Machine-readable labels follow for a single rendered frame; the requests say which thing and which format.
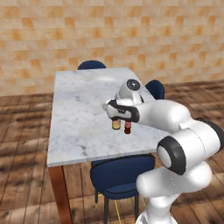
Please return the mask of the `brown wooden table leg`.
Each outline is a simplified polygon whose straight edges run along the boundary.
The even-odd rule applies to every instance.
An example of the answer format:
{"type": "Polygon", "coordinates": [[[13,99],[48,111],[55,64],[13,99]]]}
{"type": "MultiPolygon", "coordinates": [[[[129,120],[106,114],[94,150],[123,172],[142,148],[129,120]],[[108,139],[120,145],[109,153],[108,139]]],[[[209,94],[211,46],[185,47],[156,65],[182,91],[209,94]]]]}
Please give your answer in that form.
{"type": "Polygon", "coordinates": [[[64,169],[62,166],[55,166],[49,167],[48,171],[59,212],[60,223],[73,224],[64,169]]]}

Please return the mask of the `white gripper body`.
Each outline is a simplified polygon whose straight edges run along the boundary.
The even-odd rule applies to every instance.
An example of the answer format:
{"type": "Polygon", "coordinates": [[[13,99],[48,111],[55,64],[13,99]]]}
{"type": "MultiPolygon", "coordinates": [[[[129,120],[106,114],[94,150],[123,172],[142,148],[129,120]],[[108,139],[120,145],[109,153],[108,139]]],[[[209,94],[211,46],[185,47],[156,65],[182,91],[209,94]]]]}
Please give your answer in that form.
{"type": "Polygon", "coordinates": [[[102,104],[103,110],[111,120],[130,119],[130,99],[111,99],[102,104]]]}

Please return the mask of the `blue upholstered chair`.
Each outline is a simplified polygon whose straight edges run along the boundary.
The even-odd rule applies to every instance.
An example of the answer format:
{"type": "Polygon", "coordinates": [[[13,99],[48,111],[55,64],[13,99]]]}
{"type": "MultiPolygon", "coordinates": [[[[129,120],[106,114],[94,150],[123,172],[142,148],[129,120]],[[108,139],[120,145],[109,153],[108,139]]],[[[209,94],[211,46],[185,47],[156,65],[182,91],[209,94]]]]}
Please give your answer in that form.
{"type": "Polygon", "coordinates": [[[159,80],[151,80],[145,87],[156,100],[165,98],[165,88],[159,80]]]}
{"type": "Polygon", "coordinates": [[[95,189],[95,203],[98,193],[104,196],[103,224],[108,224],[109,201],[135,198],[135,219],[139,215],[139,193],[137,177],[153,170],[155,158],[151,154],[131,155],[93,161],[90,178],[95,189]]]}
{"type": "Polygon", "coordinates": [[[87,69],[101,69],[101,68],[105,68],[106,66],[98,61],[98,60],[87,60],[82,62],[78,69],[79,70],[87,70],[87,69]]]}

